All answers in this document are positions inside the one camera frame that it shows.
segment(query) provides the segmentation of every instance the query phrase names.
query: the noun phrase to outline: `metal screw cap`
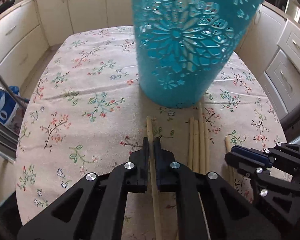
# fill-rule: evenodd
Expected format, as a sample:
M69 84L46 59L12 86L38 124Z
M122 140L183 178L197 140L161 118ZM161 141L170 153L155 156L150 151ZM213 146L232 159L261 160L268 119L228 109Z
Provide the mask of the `metal screw cap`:
M172 163L170 163L170 167L173 169L178 169L178 168L180 168L180 163L172 162Z
M216 179L218 177L218 174L216 174L215 172L209 172L208 173L208 178L209 179Z
M87 174L86 176L85 176L85 178L87 179L87 180L95 180L96 179L96 174L95 173L89 173L89 174Z
M263 190L260 191L260 196L265 197L268 194L268 190L264 188Z
M124 167L126 169L133 169L134 168L134 163L127 162L127 163L124 164Z
M257 173L262 173L263 172L263 168L259 167L257 168Z

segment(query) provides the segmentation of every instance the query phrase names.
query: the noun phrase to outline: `cabinet door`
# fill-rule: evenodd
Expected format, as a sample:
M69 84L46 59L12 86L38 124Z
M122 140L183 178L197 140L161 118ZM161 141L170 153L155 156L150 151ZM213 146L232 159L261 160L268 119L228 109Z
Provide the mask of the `cabinet door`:
M281 120L288 114L288 110L284 102L282 101L279 92L277 91L276 87L274 86L266 72L264 72L260 76L259 83L262 86L267 97L269 98L279 120Z
M107 0L109 27L133 25L131 0Z
M38 25L33 0L4 16L0 20L0 62L25 35Z
M73 34L67 0L37 0L37 6L50 46L63 43Z
M283 31L285 19L269 8L261 6L252 24L238 55L259 79L277 54L277 42Z
M21 87L34 65L48 48L42 29L37 26L2 60L0 75L9 86Z
M68 0L74 33L107 28L105 0Z
M300 74L287 56L279 50L266 73L291 112L300 104Z

